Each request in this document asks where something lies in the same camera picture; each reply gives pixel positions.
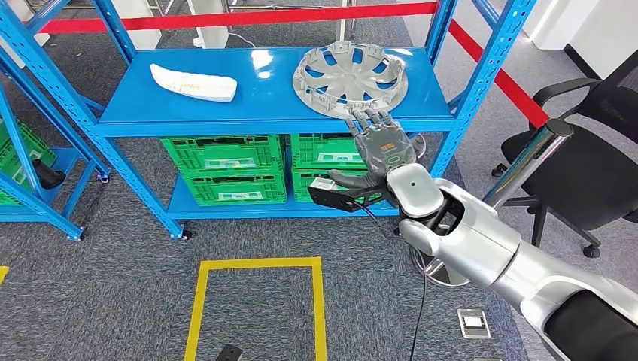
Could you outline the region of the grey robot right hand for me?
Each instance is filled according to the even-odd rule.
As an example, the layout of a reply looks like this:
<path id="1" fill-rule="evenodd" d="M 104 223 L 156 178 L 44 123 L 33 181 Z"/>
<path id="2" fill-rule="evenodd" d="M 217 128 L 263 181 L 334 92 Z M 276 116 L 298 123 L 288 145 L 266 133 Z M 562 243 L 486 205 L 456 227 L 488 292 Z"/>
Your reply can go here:
<path id="1" fill-rule="evenodd" d="M 417 162 L 426 149 L 423 136 L 407 136 L 387 111 L 353 110 L 345 123 L 367 173 L 361 176 L 329 171 L 330 178 L 347 189 L 364 189 L 384 183 L 386 174 L 401 165 Z"/>

